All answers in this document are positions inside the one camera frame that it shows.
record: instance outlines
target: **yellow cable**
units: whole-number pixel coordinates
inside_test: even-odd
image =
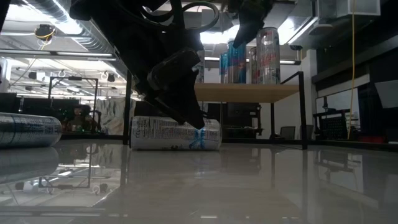
[[[353,30],[353,79],[351,81],[351,105],[349,107],[349,126],[348,126],[348,136],[351,134],[351,117],[353,116],[353,97],[354,97],[354,81],[355,81],[355,0],[353,0],[353,18],[352,18],[352,30]]]
[[[53,35],[54,32],[55,32],[55,29],[51,32],[51,34],[47,34],[47,35],[44,35],[44,36],[39,36],[39,35],[36,35],[36,34],[35,34],[35,36],[36,36],[37,38],[46,38],[46,37],[50,37],[51,35]]]

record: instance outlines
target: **white panel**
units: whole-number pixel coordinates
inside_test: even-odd
[[[369,74],[363,75],[363,76],[355,79],[354,87],[358,87],[360,85],[367,84],[369,82],[370,82]],[[351,80],[318,91],[318,97],[327,96],[330,94],[338,93],[338,92],[349,90],[349,89],[351,89]]]

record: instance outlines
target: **ceiling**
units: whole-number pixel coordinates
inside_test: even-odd
[[[218,8],[221,8],[221,1],[213,1]],[[169,3],[164,4],[158,12],[169,10]],[[286,18],[293,12],[297,11],[297,5],[277,3],[275,4],[272,11],[265,19],[266,26],[280,27],[280,25],[286,20]],[[185,23],[187,27],[202,26],[203,23],[212,18],[212,12],[209,13],[208,9],[195,7],[185,13]],[[0,49],[20,49],[20,50],[51,50],[51,51],[68,51],[68,52],[87,52],[84,48],[73,38],[57,37],[55,36],[47,45],[44,46],[44,42],[38,40],[34,35],[33,31],[40,24],[54,25],[53,21],[44,14],[38,13],[32,10],[26,5],[10,5],[9,12],[7,13],[6,21],[0,35]],[[227,29],[227,23],[219,22],[212,32],[221,32]],[[252,41],[248,44],[247,50],[255,46],[255,42]],[[226,43],[217,44],[204,44],[205,56],[206,57],[219,57],[221,53],[227,50]],[[283,60],[295,60],[297,53],[290,50],[288,45],[280,46],[280,58]],[[102,61],[87,61],[87,60],[67,60],[67,59],[52,59],[52,58],[9,58],[12,63],[11,72],[11,87],[9,91],[17,93],[32,94],[33,97],[37,97],[36,94],[47,94],[48,84],[50,77],[58,76],[78,76],[83,78],[98,78],[99,80],[99,96],[124,96],[126,91],[126,80],[124,78],[124,72],[114,66],[114,63],[102,62]],[[29,71],[25,73],[26,68],[34,61]],[[38,72],[44,74],[40,80],[31,79],[28,77],[29,72]],[[107,74],[115,74],[115,82],[107,81]],[[26,90],[26,86],[30,85],[32,88]],[[81,91],[76,95],[92,96],[94,94],[94,88],[88,88],[94,85],[93,82],[89,81],[72,81],[62,80],[52,90],[54,95],[71,94],[67,90],[66,86],[85,86],[81,88]]]

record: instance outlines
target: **aluminum can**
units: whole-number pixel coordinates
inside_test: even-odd
[[[233,47],[228,42],[228,83],[246,83],[246,44]]]
[[[220,83],[228,83],[228,53],[220,55]]]
[[[203,119],[205,127],[197,130],[188,123],[179,125],[172,118],[136,116],[131,125],[133,149],[217,150],[221,145],[221,128],[217,120]]]
[[[29,182],[31,178],[53,174],[58,165],[58,152],[52,147],[2,149],[0,184]]]
[[[57,118],[0,113],[0,148],[52,146],[61,135]]]
[[[257,83],[257,47],[249,50],[249,80],[250,84]]]
[[[266,27],[257,34],[257,82],[280,84],[279,35],[275,27]]]

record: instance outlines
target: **shelf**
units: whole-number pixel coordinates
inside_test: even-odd
[[[196,83],[198,101],[275,103],[299,92],[298,85]]]

